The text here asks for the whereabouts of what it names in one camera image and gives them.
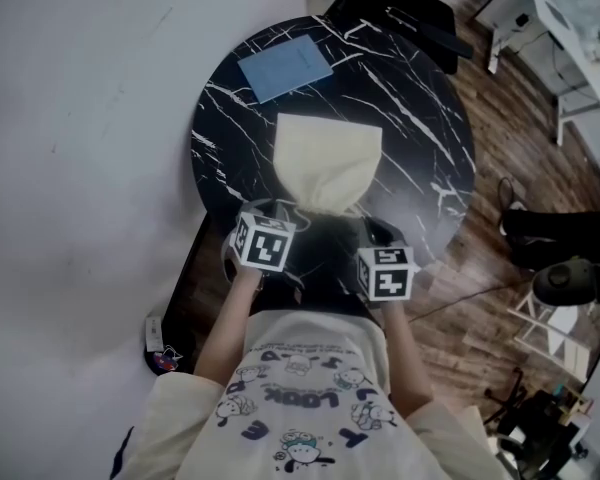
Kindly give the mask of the white folding rack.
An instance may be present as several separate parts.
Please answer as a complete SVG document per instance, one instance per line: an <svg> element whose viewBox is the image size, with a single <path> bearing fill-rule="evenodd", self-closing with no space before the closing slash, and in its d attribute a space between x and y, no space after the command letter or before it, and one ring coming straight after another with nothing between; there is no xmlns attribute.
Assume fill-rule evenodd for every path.
<svg viewBox="0 0 600 480"><path fill-rule="evenodd" d="M592 320L596 305L550 306L529 291L507 313L522 321L513 341L586 383L596 348L596 329Z"/></svg>

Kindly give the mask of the black office chair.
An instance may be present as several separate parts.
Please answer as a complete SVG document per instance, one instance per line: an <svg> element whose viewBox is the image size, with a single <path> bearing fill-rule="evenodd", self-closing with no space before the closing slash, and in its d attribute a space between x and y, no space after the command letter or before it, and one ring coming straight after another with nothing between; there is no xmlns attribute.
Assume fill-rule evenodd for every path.
<svg viewBox="0 0 600 480"><path fill-rule="evenodd" d="M390 29L449 75L457 72L459 59L470 60L474 54L456 34L454 11L440 0L335 0L326 15L364 19Z"/></svg>

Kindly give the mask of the blue notebook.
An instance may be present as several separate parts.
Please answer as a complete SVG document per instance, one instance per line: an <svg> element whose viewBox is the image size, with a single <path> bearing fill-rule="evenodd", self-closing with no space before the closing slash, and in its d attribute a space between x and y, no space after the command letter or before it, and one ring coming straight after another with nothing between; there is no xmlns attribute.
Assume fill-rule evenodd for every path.
<svg viewBox="0 0 600 480"><path fill-rule="evenodd" d="M333 68L307 34L241 59L238 66L259 103L333 74Z"/></svg>

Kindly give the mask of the black wheeled stand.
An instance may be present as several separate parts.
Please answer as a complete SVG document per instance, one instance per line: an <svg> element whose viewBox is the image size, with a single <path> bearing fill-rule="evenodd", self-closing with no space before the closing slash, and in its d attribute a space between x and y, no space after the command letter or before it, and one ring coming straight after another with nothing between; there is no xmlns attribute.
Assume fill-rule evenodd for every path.
<svg viewBox="0 0 600 480"><path fill-rule="evenodd" d="M491 388L484 390L484 397L498 405L484 426L495 432L500 449L513 456L520 480L557 480L569 460L589 455L583 438L591 423L591 401L564 384L552 392L530 393L521 368L513 374L515 382L505 399Z"/></svg>

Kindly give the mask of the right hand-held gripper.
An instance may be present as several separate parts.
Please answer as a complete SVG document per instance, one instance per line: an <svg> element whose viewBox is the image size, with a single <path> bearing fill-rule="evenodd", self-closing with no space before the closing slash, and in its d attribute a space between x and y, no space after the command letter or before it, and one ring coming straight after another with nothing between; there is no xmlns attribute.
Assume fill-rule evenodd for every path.
<svg viewBox="0 0 600 480"><path fill-rule="evenodd" d="M420 271L413 248L392 224L363 220L362 245L356 253L356 288L372 303L411 298L413 278Z"/></svg>

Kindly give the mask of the person's left forearm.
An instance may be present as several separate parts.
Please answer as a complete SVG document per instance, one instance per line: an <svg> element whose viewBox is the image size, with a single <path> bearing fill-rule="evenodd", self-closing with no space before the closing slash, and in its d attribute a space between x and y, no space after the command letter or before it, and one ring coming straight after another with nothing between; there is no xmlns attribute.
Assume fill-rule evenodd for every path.
<svg viewBox="0 0 600 480"><path fill-rule="evenodd" d="M262 272L240 267L216 321L207 337L194 374L226 386L242 359L251 304Z"/></svg>

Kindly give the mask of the cream drawstring cloth bag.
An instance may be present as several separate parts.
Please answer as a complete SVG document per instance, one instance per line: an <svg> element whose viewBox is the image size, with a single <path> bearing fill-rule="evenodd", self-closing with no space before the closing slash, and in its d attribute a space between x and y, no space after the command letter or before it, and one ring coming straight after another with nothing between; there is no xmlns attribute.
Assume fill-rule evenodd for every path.
<svg viewBox="0 0 600 480"><path fill-rule="evenodd" d="M382 156L380 127L280 113L273 166L300 210L343 216L367 192Z"/></svg>

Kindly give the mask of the person's right forearm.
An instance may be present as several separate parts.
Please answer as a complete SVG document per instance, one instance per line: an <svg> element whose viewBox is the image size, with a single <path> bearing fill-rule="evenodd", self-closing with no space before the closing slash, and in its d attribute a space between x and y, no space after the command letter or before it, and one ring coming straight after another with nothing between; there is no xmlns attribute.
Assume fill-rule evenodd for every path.
<svg viewBox="0 0 600 480"><path fill-rule="evenodd" d="M408 418L434 399L431 380L401 301L381 304L385 325L392 404Z"/></svg>

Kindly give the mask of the white desk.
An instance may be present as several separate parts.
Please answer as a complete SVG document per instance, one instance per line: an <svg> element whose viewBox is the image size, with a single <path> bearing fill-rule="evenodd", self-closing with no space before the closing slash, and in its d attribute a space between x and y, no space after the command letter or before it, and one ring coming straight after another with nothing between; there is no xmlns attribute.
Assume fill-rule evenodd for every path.
<svg viewBox="0 0 600 480"><path fill-rule="evenodd" d="M556 140L572 123L600 160L600 0L489 0L475 19L489 72L505 53L522 61L556 99Z"/></svg>

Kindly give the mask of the black round device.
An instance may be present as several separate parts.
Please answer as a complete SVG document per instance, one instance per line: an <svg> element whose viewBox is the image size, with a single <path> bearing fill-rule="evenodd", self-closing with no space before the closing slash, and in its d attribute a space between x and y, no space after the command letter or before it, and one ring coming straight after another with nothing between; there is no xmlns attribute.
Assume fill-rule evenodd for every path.
<svg viewBox="0 0 600 480"><path fill-rule="evenodd" d="M539 271L532 281L535 298L548 306L573 306L595 302L593 265L583 259L558 263Z"/></svg>

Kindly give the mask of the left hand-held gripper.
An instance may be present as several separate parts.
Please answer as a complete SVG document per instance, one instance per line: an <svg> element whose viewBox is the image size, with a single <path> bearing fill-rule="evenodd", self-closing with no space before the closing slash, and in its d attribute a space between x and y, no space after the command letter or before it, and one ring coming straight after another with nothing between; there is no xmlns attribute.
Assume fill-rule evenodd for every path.
<svg viewBox="0 0 600 480"><path fill-rule="evenodd" d="M296 233L288 204L276 200L272 209L242 209L222 221L222 267L231 283L239 267L264 275L281 274Z"/></svg>

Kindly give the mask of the person in white shirt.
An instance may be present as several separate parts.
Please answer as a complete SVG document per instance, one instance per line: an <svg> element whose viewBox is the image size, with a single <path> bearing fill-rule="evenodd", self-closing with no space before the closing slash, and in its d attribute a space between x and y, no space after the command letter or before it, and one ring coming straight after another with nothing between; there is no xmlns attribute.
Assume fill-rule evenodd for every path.
<svg viewBox="0 0 600 480"><path fill-rule="evenodd" d="M402 417L386 341L362 317L265 311L227 385L159 377L116 480L502 480L441 403Z"/></svg>

